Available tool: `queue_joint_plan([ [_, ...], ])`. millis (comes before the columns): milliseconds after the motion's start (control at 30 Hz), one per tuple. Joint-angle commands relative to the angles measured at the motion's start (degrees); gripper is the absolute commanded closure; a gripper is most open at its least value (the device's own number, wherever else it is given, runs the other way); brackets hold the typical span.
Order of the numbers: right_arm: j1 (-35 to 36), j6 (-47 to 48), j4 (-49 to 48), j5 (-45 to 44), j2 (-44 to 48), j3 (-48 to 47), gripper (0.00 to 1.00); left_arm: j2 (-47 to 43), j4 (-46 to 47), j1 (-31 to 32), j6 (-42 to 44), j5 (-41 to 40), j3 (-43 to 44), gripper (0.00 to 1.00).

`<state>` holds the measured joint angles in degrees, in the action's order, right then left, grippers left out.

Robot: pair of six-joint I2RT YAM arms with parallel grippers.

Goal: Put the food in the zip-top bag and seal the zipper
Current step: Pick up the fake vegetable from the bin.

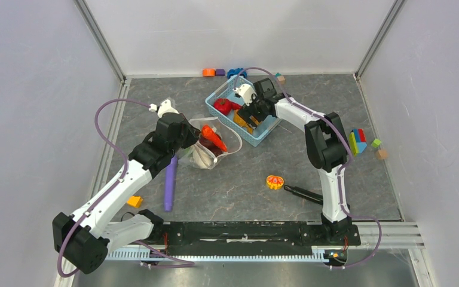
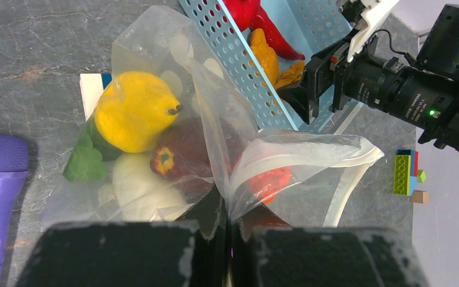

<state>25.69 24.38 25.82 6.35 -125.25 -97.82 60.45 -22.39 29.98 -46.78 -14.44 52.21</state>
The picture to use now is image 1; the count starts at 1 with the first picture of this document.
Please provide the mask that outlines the orange toy carrot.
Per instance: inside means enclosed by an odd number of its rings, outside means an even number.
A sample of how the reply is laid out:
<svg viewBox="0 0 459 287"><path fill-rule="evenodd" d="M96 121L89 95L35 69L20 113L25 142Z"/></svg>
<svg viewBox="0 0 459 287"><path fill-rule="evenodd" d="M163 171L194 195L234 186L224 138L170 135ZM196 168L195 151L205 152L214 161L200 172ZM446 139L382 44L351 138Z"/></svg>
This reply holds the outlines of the orange toy carrot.
<svg viewBox="0 0 459 287"><path fill-rule="evenodd" d="M221 149L223 152L227 152L227 146L224 144L222 139L218 136L218 134L208 125L204 125L201 128L201 137L205 138L206 140L210 141L216 147Z"/></svg>

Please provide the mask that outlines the orange toy croissant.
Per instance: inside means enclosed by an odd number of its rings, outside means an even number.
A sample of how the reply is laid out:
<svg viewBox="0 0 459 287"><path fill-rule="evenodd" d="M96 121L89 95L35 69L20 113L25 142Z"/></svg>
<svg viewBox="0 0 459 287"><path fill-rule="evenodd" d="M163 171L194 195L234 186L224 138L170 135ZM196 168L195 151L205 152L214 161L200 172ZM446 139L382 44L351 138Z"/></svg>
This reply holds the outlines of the orange toy croissant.
<svg viewBox="0 0 459 287"><path fill-rule="evenodd" d="M260 121L258 121L255 117L251 116L250 119L257 125L259 126L261 124ZM234 117L233 117L233 122L235 122L238 126L242 127L245 129L250 135L253 135L254 128L247 124L244 119L241 118L241 116L238 115L238 110L235 111Z"/></svg>

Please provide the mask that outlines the white toy egg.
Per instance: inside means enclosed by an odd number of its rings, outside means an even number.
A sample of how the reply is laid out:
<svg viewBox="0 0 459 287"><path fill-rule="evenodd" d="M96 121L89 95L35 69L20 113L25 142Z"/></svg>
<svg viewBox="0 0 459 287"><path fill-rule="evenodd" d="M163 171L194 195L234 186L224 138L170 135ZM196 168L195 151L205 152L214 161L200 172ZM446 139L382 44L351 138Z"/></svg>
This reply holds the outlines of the white toy egg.
<svg viewBox="0 0 459 287"><path fill-rule="evenodd" d="M197 146L193 148L192 159L195 166L200 169L213 169L217 163L217 158L211 152L207 152Z"/></svg>

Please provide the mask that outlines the red toy chili pepper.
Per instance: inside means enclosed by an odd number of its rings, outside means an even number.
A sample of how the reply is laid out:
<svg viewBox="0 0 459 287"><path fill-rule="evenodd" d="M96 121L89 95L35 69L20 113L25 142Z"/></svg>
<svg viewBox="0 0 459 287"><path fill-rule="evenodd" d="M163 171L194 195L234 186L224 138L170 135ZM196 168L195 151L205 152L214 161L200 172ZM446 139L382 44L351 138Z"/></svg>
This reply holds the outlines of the red toy chili pepper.
<svg viewBox="0 0 459 287"><path fill-rule="evenodd" d="M241 105L235 103L235 102L230 102L230 107L232 110L239 110L241 109Z"/></svg>

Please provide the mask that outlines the clear dotted zip top bag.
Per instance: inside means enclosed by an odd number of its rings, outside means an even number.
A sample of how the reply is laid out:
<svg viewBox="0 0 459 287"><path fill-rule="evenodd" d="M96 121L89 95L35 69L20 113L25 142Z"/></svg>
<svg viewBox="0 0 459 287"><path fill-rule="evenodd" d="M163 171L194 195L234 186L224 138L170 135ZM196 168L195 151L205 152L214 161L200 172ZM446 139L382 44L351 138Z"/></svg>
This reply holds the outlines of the clear dotted zip top bag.
<svg viewBox="0 0 459 287"><path fill-rule="evenodd" d="M213 169L223 158L238 152L242 148L242 139L235 130L223 124L217 117L193 118L189 123L202 130L204 126L210 127L225 144L224 151L212 141L201 137L193 146L182 149L177 153L179 163L198 169Z"/></svg>

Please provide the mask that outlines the dark red toy onion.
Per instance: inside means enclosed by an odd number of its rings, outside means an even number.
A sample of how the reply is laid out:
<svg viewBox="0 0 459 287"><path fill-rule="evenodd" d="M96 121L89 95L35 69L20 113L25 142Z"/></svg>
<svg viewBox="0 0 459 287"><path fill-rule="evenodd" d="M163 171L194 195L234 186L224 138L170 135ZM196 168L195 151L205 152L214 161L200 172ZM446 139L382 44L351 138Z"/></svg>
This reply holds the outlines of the dark red toy onion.
<svg viewBox="0 0 459 287"><path fill-rule="evenodd" d="M222 155L224 152L217 147L212 141L201 137L199 140L200 144L207 148L215 157Z"/></svg>

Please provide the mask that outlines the light blue plastic basket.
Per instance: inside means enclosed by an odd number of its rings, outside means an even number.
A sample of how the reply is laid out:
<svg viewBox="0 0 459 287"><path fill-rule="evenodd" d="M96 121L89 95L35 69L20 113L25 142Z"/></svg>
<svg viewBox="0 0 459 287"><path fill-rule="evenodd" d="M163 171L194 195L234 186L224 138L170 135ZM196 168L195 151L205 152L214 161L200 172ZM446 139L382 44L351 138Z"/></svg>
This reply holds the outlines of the light blue plastic basket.
<svg viewBox="0 0 459 287"><path fill-rule="evenodd" d="M236 83L237 87L240 87L242 84L252 85L249 80L243 77L233 76L209 95L205 99L205 104L211 115L218 117L224 125L237 132L242 140L245 140L251 144L251 146L257 147L275 129L281 120L268 116L264 121L256 123L257 127L253 129L252 126L248 126L246 122L237 115L235 110L229 112L228 115L221 113L214 106L219 99L229 100L240 106L244 105L243 99L235 96L233 90L234 83Z"/></svg>

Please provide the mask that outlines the red toy tomato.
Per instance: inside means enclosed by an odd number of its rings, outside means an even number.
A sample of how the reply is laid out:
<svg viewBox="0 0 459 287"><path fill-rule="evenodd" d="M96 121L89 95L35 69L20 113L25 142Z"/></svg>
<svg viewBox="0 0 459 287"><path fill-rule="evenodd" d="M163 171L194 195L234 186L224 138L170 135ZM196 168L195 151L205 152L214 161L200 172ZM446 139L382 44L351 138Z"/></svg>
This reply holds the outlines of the red toy tomato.
<svg viewBox="0 0 459 287"><path fill-rule="evenodd" d="M228 99L216 99L212 106L223 115L228 115L232 111L232 102Z"/></svg>

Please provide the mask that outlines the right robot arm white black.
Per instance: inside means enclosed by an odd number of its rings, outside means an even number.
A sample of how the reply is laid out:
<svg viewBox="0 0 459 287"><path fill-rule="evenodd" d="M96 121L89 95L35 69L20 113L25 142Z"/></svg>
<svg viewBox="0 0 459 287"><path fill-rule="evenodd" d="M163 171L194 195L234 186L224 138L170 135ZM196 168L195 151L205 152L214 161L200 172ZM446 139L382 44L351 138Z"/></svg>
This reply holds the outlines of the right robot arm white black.
<svg viewBox="0 0 459 287"><path fill-rule="evenodd" d="M339 115L313 111L287 93L279 93L269 78L234 85L233 91L244 101L237 113L250 127L274 117L304 132L308 159L317 169L322 185L321 235L329 244L338 243L352 225L344 182L348 140Z"/></svg>

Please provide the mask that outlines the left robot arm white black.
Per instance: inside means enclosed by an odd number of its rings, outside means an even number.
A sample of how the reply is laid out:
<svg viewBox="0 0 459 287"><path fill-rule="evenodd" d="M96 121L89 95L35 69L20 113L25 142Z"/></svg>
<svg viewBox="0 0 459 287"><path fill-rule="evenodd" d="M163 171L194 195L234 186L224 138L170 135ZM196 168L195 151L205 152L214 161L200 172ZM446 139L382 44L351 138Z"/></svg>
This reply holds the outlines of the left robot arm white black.
<svg viewBox="0 0 459 287"><path fill-rule="evenodd" d="M163 114L110 183L70 215L60 212L53 219L58 265L66 259L76 271L90 274L120 247L144 239L158 243L164 236L163 220L149 210L116 224L111 221L133 194L170 164L177 151L196 144L200 135L183 114Z"/></svg>

